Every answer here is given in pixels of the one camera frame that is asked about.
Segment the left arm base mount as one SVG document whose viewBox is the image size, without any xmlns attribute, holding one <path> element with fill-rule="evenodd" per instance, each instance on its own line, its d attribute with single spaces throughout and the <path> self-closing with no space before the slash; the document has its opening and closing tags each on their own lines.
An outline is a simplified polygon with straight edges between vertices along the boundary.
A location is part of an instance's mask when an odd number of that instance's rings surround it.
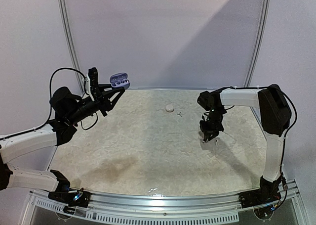
<svg viewBox="0 0 316 225">
<path fill-rule="evenodd" d="M 57 202 L 65 203 L 69 207 L 87 208 L 90 202 L 91 193 L 81 189 L 73 189 L 69 186 L 57 188 L 54 192 L 49 192 L 48 198 Z"/>
</svg>

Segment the blue earbud charging case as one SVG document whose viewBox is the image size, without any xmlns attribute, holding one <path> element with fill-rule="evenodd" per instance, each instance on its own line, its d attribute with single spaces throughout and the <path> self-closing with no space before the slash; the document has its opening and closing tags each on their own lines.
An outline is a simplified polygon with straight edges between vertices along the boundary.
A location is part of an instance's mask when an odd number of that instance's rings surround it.
<svg viewBox="0 0 316 225">
<path fill-rule="evenodd" d="M 117 88 L 128 89 L 130 86 L 130 82 L 129 84 L 122 84 L 121 81 L 124 79 L 128 79 L 127 73 L 117 73 L 117 74 L 112 75 L 110 77 L 111 87 L 114 89 L 117 89 Z"/>
</svg>

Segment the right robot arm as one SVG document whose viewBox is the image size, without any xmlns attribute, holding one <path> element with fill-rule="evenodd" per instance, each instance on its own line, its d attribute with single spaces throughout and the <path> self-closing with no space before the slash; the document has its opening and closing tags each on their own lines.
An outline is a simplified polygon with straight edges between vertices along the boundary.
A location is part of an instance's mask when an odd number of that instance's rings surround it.
<svg viewBox="0 0 316 225">
<path fill-rule="evenodd" d="M 209 142 L 224 131 L 222 124 L 228 106 L 256 108 L 267 142 L 266 162 L 262 178 L 274 182 L 281 178 L 285 138 L 290 128 L 291 109 L 285 94 L 276 84 L 257 88 L 223 87 L 199 94 L 197 103 L 207 111 L 199 127 L 203 142 Z"/>
</svg>

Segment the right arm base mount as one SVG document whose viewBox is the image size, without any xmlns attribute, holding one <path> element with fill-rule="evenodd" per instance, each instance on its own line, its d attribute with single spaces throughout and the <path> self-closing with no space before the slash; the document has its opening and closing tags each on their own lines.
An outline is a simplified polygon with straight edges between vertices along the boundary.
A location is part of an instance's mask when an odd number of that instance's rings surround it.
<svg viewBox="0 0 316 225">
<path fill-rule="evenodd" d="M 238 200 L 241 203 L 241 207 L 248 208 L 280 200 L 280 183 L 281 177 L 279 177 L 277 180 L 274 180 L 273 182 L 270 182 L 261 176 L 259 189 L 241 192 L 238 195 Z"/>
</svg>

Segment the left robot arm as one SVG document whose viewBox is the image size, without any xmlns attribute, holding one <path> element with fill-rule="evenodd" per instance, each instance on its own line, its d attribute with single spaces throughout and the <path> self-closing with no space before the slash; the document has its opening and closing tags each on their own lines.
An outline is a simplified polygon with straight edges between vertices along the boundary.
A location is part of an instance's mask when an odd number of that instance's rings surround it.
<svg viewBox="0 0 316 225">
<path fill-rule="evenodd" d="M 20 169 L 10 162 L 22 155 L 49 147 L 57 147 L 69 142 L 77 131 L 78 122 L 100 111 L 106 116 L 113 109 L 125 89 L 98 85 L 91 96 L 82 98 L 72 94 L 67 87 L 55 91 L 50 105 L 55 118 L 41 129 L 31 129 L 28 133 L 8 135 L 1 139 L 0 146 L 0 188 L 12 187 L 54 191 L 62 202 L 70 202 L 73 191 L 70 183 L 58 171 L 38 171 Z"/>
</svg>

